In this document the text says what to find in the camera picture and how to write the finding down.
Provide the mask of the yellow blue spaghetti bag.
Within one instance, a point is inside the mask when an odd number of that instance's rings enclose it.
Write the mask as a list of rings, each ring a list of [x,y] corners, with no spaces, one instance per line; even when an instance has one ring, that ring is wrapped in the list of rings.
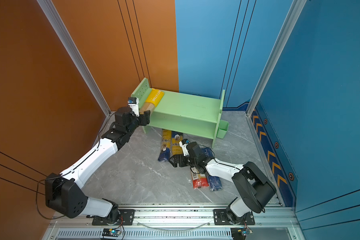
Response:
[[[158,157],[158,161],[168,162],[171,156],[171,140],[172,140],[172,131],[162,130],[162,141],[161,141],[161,151]]]

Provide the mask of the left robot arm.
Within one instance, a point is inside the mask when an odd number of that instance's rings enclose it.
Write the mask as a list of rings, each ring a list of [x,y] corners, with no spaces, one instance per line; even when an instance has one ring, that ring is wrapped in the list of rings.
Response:
[[[108,225],[116,224],[121,218],[118,204],[88,197],[82,188],[108,158],[129,142],[138,127],[150,123],[151,114],[150,110],[139,113],[131,107],[122,107],[114,112],[115,121],[108,131],[99,134],[97,144],[90,151],[60,174],[46,177],[46,206],[70,219],[89,216]]]

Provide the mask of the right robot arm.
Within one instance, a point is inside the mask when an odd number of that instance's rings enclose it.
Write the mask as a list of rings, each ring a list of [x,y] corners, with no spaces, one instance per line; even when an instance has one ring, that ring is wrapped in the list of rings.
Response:
[[[212,149],[185,139],[180,142],[182,152],[169,158],[173,167],[190,167],[193,173],[219,177],[233,183],[239,193],[217,220],[223,224],[244,225],[245,218],[265,211],[277,193],[274,184],[253,162],[244,165],[218,160]]]

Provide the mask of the blue yellow pasta bag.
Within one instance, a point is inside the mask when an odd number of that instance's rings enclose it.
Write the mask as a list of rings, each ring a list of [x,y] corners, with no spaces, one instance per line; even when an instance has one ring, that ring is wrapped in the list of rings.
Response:
[[[171,156],[183,155],[183,149],[180,146],[180,143],[183,139],[184,139],[183,133],[172,131]]]

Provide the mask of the green two-tier shelf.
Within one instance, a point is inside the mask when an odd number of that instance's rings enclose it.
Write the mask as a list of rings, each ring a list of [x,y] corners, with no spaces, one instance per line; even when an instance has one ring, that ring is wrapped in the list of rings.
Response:
[[[211,139],[215,146],[219,122],[223,113],[225,92],[220,99],[164,91],[165,95],[151,114],[150,124],[160,128]]]

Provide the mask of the red spaghetti bag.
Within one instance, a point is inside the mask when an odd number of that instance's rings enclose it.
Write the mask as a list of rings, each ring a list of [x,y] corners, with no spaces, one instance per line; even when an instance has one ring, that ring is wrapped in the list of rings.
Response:
[[[201,174],[195,167],[191,167],[191,177],[194,189],[209,187],[207,176],[205,174]]]

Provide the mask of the blue Barilla spaghetti box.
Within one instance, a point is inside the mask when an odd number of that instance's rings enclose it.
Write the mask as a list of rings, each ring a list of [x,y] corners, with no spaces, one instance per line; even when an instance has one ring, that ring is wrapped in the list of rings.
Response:
[[[214,156],[215,156],[213,151],[208,147],[204,148],[204,152],[207,157],[214,158]],[[221,183],[221,180],[219,177],[214,177],[214,176],[211,176],[210,174],[206,174],[206,176],[207,176],[207,181],[208,181],[211,192],[220,191],[223,189],[222,183]]]

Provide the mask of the green side cup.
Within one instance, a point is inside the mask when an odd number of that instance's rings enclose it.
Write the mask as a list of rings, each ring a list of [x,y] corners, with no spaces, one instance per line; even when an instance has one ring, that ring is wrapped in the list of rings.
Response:
[[[217,138],[223,139],[225,137],[225,135],[227,134],[228,129],[229,129],[229,122],[220,120],[218,131],[217,131]]]

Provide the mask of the right circuit board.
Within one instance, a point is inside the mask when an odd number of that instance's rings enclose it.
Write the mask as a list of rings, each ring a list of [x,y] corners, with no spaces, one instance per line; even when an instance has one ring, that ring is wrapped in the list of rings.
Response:
[[[252,235],[251,229],[245,228],[231,228],[231,236],[233,240],[246,240],[249,235]]]

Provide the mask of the circuit board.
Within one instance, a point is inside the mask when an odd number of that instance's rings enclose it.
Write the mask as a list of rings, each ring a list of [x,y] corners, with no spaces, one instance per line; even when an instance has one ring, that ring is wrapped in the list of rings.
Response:
[[[249,235],[252,235],[251,229],[245,228],[231,228],[231,236],[233,240],[246,240]]]
[[[111,228],[111,229],[103,229],[102,238],[107,240],[115,240],[121,239],[123,237],[123,232],[120,229]]]

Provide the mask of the left circuit board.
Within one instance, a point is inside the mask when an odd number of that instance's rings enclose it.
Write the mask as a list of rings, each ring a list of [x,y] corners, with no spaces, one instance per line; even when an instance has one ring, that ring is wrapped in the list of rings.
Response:
[[[115,240],[121,239],[123,237],[123,232],[120,229],[111,228],[111,229],[103,229],[102,238],[107,240]]]

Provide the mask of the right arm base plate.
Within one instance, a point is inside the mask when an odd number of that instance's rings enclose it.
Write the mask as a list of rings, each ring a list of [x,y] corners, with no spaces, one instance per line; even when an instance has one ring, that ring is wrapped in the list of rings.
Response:
[[[214,209],[214,223],[217,226],[222,225],[255,225],[253,212],[248,212],[241,217],[236,216],[232,211],[227,209]]]

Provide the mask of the aluminium front rail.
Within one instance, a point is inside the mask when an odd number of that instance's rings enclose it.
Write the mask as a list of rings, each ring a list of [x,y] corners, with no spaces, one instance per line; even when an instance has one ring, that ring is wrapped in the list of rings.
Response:
[[[107,240],[102,238],[104,228],[122,230],[123,237],[116,240],[232,240],[231,228],[251,229],[246,240],[305,239],[294,211],[278,205],[253,213],[253,226],[215,225],[213,210],[225,209],[219,204],[121,205],[121,209],[135,210],[131,226],[93,226],[89,217],[61,218],[50,222],[43,239]]]

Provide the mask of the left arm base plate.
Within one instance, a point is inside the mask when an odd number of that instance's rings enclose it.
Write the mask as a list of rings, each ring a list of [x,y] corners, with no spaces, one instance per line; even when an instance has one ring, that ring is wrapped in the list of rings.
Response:
[[[131,226],[135,218],[135,210],[119,209],[111,211],[107,217],[93,217],[93,226]]]

